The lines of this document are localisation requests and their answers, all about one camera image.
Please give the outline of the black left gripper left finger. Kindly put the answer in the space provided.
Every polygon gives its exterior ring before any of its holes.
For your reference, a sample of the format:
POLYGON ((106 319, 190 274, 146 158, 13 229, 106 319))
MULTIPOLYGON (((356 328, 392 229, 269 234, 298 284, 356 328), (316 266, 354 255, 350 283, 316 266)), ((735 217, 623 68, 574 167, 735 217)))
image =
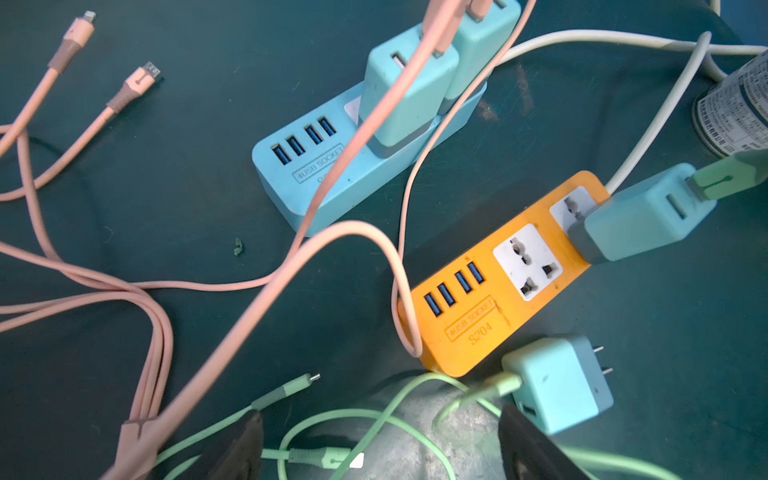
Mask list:
POLYGON ((178 479, 259 479, 263 470, 263 418, 256 410, 205 449, 178 479))

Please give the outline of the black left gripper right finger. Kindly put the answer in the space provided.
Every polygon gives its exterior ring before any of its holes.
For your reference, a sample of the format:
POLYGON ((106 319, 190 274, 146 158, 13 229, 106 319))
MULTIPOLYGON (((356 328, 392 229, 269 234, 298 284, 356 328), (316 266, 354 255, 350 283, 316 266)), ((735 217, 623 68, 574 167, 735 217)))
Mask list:
POLYGON ((562 450, 512 404, 502 409, 498 438, 507 479, 588 479, 562 450))

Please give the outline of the teal charger with green cable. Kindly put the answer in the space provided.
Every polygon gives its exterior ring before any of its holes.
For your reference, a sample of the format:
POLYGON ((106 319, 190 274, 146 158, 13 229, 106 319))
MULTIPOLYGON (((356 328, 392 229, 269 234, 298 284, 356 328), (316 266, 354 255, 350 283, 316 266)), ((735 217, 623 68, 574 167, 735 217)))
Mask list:
POLYGON ((504 355, 502 369, 518 375, 518 410, 543 433, 558 434, 614 405, 598 349, 585 336, 546 337, 504 355))

